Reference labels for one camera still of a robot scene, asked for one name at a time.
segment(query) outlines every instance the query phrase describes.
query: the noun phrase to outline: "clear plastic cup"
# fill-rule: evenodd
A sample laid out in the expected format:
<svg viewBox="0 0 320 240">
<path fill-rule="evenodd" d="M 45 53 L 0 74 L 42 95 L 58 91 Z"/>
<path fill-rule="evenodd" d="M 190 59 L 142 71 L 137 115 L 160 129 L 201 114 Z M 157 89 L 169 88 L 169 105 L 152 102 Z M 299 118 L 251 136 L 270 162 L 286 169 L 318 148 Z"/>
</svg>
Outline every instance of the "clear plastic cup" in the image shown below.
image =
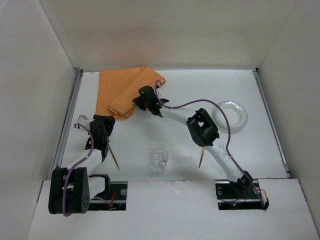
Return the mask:
<svg viewBox="0 0 320 240">
<path fill-rule="evenodd" d="M 157 148 L 150 153 L 151 169 L 155 174 L 161 174 L 166 169 L 168 153 L 162 148 Z"/>
</svg>

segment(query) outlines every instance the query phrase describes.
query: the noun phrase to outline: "white wall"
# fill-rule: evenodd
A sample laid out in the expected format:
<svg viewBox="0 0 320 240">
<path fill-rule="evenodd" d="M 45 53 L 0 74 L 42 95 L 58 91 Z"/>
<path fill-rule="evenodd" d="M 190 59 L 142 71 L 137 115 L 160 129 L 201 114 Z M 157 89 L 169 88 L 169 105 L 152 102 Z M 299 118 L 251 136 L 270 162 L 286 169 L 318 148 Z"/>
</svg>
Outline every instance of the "white wall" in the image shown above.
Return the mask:
<svg viewBox="0 0 320 240">
<path fill-rule="evenodd" d="M 319 11 L 319 0 L 299 0 L 258 74 L 289 169 L 301 180 L 320 233 Z"/>
<path fill-rule="evenodd" d="M 0 1 L 0 235 L 26 239 L 74 79 L 38 0 Z"/>
<path fill-rule="evenodd" d="M 40 0 L 87 69 L 259 66 L 297 0 Z"/>
</svg>

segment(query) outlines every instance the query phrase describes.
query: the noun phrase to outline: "white plate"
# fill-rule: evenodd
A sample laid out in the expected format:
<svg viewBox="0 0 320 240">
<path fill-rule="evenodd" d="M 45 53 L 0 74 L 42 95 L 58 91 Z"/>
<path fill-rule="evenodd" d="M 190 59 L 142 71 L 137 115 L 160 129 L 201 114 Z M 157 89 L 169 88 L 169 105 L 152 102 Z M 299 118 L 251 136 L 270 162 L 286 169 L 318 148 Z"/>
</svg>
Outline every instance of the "white plate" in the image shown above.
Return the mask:
<svg viewBox="0 0 320 240">
<path fill-rule="evenodd" d="M 248 113 L 241 104 L 235 101 L 223 101 L 218 105 L 224 111 L 232 131 L 239 131 L 247 124 Z M 227 128 L 226 120 L 218 108 L 214 110 L 214 117 L 222 127 Z"/>
</svg>

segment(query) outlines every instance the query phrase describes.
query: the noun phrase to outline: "white foam board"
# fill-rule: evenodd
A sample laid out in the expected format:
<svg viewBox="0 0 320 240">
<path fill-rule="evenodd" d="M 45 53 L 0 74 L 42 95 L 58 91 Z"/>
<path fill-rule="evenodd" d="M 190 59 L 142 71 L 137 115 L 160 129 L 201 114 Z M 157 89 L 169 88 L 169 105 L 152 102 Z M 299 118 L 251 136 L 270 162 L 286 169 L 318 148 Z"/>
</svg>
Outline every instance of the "white foam board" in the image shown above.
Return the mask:
<svg viewBox="0 0 320 240">
<path fill-rule="evenodd" d="M 318 240 L 296 179 L 261 179 L 263 210 L 218 210 L 213 180 L 129 181 L 126 211 L 88 211 L 69 217 L 48 211 L 43 184 L 29 240 Z"/>
<path fill-rule="evenodd" d="M 167 80 L 163 86 L 170 105 L 177 106 L 196 99 L 216 103 L 233 100 L 245 107 L 248 122 L 245 128 L 231 136 L 229 149 L 234 158 L 253 178 L 286 178 L 282 158 L 251 70 L 183 69 L 157 71 Z M 85 72 L 82 77 L 72 125 L 79 115 L 92 118 L 96 111 L 99 72 Z M 213 116 L 209 103 L 196 103 L 192 110 L 205 108 Z M 227 142 L 227 132 L 219 127 L 220 139 Z M 62 166 L 77 159 L 88 139 L 83 131 L 71 126 Z M 170 119 L 153 116 L 136 109 L 127 120 L 117 120 L 110 136 L 110 146 L 120 166 L 117 169 L 109 154 L 93 173 L 109 174 L 112 181 L 127 180 L 201 180 L 226 179 L 222 168 L 206 152 L 198 168 L 202 149 L 191 139 L 184 125 Z M 163 148 L 169 154 L 164 174 L 149 169 L 149 154 Z"/>
</svg>

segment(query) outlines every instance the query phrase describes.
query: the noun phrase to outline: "orange towel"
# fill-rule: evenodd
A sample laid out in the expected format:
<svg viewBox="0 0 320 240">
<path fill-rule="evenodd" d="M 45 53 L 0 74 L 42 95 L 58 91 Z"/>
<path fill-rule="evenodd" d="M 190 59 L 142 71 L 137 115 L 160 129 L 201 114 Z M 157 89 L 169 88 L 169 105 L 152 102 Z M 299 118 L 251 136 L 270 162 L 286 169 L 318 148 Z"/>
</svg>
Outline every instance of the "orange towel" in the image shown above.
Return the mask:
<svg viewBox="0 0 320 240">
<path fill-rule="evenodd" d="M 133 99 L 139 96 L 139 89 L 154 87 L 157 80 L 161 85 L 166 82 L 164 77 L 146 66 L 101 71 L 95 113 L 116 119 L 129 118 L 136 109 Z"/>
</svg>

